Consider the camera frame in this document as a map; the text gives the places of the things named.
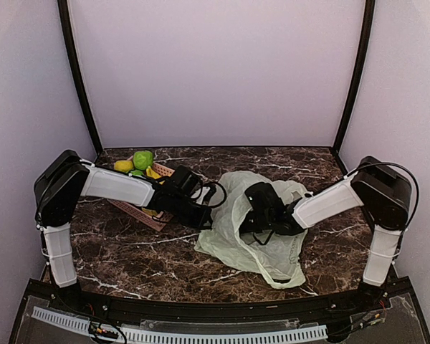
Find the light green plastic bag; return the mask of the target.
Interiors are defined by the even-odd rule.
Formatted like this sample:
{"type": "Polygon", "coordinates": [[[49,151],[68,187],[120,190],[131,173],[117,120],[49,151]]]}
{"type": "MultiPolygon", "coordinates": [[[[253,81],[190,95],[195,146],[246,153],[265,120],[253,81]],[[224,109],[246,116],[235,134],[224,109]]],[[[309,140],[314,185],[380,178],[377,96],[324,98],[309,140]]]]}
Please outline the light green plastic bag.
{"type": "Polygon", "coordinates": [[[252,210],[244,192],[255,182],[272,185],[285,204],[304,196],[307,191],[296,181],[271,181],[251,171],[224,173],[219,183],[227,192],[227,199],[212,211],[212,229],[201,231],[194,250],[239,271],[258,273],[275,289],[298,287],[306,282],[300,266],[305,231],[294,236],[273,234],[271,239],[267,238],[271,234],[268,229],[255,235],[239,232],[252,210]]]}

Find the green apple from bag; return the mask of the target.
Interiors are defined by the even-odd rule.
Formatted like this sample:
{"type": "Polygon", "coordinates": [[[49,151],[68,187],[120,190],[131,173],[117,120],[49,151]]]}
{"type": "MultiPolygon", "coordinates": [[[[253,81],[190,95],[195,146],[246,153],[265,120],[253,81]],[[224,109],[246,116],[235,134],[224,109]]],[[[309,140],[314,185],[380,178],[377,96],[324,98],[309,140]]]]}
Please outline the green apple from bag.
{"type": "Polygon", "coordinates": [[[149,150],[136,151],[133,154],[132,162],[136,170],[144,171],[153,165],[154,155],[149,150]]]}

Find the large yellow fruit from bag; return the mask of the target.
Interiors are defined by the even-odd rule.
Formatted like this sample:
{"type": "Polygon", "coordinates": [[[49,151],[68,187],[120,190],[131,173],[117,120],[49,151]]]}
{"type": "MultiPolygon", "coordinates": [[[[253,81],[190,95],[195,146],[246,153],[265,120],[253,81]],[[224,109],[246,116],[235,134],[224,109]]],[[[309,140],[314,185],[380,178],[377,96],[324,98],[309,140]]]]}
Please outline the large yellow fruit from bag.
{"type": "Polygon", "coordinates": [[[121,173],[130,173],[135,169],[135,166],[132,161],[129,160],[120,160],[114,163],[114,170],[121,173]]]}

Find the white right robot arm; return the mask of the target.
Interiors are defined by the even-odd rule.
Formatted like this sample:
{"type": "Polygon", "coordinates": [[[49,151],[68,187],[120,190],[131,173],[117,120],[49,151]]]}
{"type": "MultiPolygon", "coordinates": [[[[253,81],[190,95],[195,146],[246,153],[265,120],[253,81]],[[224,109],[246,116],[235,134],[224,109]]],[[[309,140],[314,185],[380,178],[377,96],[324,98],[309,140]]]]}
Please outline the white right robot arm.
{"type": "Polygon", "coordinates": [[[377,287],[386,281],[401,251],[403,235],[419,205],[419,183],[407,168],[366,156],[332,186],[316,194],[306,193],[289,204],[266,182],[253,184],[244,195],[251,210],[240,226],[242,234],[293,236],[345,211],[365,209],[374,233],[363,272],[364,285],[352,294],[351,304],[366,311],[378,301],[377,287]]]}

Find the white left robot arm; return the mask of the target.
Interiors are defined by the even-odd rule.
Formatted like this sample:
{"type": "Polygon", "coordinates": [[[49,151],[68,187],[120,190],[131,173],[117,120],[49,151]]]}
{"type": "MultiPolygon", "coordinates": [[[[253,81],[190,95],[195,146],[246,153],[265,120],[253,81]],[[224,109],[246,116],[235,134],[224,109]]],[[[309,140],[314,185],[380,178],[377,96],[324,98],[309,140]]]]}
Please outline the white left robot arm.
{"type": "Polygon", "coordinates": [[[71,312],[82,312],[87,298],[75,286],[71,226],[85,200],[116,201],[135,208],[170,214],[180,224],[198,230],[211,226],[207,186],[191,169],[179,166],[171,174],[153,178],[116,171],[87,161],[74,150],[63,151],[34,182],[34,220],[42,237],[42,251],[58,288],[59,301],[71,312]]]}

